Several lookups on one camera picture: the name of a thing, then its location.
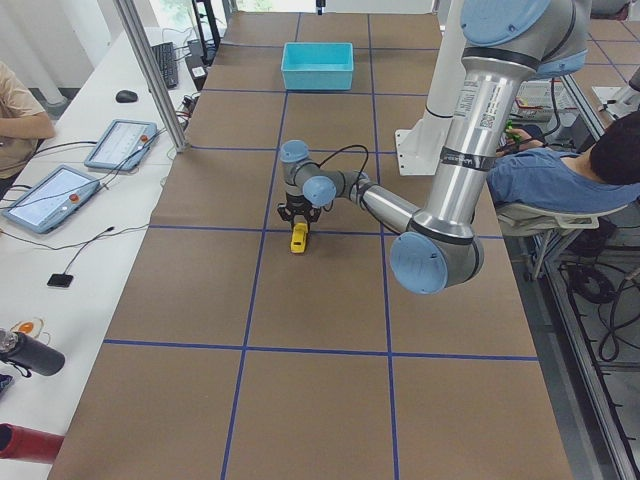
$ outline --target white table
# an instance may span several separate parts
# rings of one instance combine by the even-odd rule
[[[161,29],[150,29],[147,34],[152,44],[172,40],[178,46],[186,35],[167,30],[163,35]],[[195,92],[184,61],[179,66],[180,84],[169,92],[175,106],[180,105],[184,95]],[[121,89],[137,92],[138,102],[116,103],[115,94]],[[43,148],[98,140],[115,118],[152,121],[158,128],[163,126],[124,33],[57,122],[56,137]],[[169,136],[160,135],[139,169],[133,174],[119,175],[109,184],[108,190],[100,191],[49,234],[30,234],[4,217],[0,217],[0,228],[22,238],[60,246],[89,240],[110,226],[117,232],[146,225],[162,191],[162,180],[171,169],[172,147]],[[72,148],[44,152],[29,162],[16,184],[33,185],[61,163],[88,171],[82,162],[89,151],[90,148]],[[95,177],[104,175],[89,173]],[[6,195],[9,199],[18,196],[17,190]],[[3,201],[0,205],[7,206],[8,203]],[[0,235],[3,310],[0,327],[9,329],[21,321],[42,318],[45,321],[43,331],[51,337],[49,344],[66,356],[64,368],[51,377],[34,374],[31,378],[21,378],[11,366],[0,363],[0,373],[14,377],[14,384],[0,398],[0,423],[65,434],[145,230],[92,242],[73,263],[69,273],[75,278],[68,289],[51,288],[46,283],[52,273],[65,269],[77,248],[50,251]],[[46,335],[40,338],[47,340]],[[126,374],[114,372],[114,375]],[[2,479],[44,479],[49,470],[49,465],[0,460]]]

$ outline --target white tablet device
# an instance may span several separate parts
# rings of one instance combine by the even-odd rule
[[[89,153],[89,168],[129,172],[149,151],[158,127],[152,122],[114,120]]]
[[[60,165],[2,214],[35,233],[47,233],[80,208],[99,187],[98,179]]]

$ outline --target blue bin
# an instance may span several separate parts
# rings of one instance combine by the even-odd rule
[[[350,90],[353,45],[287,43],[282,54],[282,78],[287,90]]]

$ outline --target black mouse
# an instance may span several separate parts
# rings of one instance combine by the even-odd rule
[[[116,93],[116,102],[118,103],[132,103],[138,101],[138,94],[131,90],[120,90]]]

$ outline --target keyboard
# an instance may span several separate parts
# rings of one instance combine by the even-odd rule
[[[172,42],[165,42],[151,47],[156,58],[160,74],[167,88],[178,85],[178,64],[176,62],[175,47]]]

